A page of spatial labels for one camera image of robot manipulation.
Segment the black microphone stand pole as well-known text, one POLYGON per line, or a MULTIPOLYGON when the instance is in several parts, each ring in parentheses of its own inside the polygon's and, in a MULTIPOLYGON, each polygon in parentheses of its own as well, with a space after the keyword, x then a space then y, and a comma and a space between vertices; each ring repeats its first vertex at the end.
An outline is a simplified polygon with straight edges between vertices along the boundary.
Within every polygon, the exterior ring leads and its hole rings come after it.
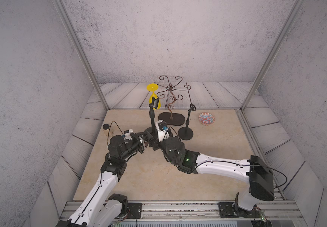
POLYGON ((194 112, 194 111, 196 111, 196 106, 191 103, 190 108, 188 109, 188 116, 187 116, 186 123, 185 123, 186 130, 189 128, 191 112, 194 112))

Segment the spare black microphone pole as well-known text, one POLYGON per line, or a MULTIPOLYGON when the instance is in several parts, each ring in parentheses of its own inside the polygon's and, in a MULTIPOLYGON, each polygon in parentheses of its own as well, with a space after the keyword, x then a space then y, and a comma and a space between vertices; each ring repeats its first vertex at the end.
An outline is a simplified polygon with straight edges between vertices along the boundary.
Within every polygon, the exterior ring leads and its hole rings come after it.
POLYGON ((151 103, 149 104, 149 116, 151 119, 151 129, 152 129, 152 135, 156 134, 156 126, 155 126, 155 111, 154 109, 158 109, 159 106, 159 98, 152 97, 151 103))

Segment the black round stand base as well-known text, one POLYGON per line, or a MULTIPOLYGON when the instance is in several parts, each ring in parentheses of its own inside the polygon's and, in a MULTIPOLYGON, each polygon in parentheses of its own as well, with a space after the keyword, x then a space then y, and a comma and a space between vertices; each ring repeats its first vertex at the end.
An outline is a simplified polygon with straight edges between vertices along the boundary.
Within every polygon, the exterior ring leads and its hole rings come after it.
POLYGON ((178 137, 184 141, 191 140, 193 138, 193 135, 193 130, 189 127, 182 127, 178 131, 178 137))

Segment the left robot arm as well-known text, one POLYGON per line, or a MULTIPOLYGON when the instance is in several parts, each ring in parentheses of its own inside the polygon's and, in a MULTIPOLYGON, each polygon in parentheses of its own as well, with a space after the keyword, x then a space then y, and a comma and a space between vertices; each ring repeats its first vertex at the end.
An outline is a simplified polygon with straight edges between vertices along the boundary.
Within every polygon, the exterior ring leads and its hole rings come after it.
POLYGON ((147 147, 147 134, 116 135, 108 143, 108 153, 101 172, 86 199, 67 221, 60 220, 58 227, 109 227, 113 220, 129 216, 127 196, 111 194, 127 167, 127 161, 147 147))

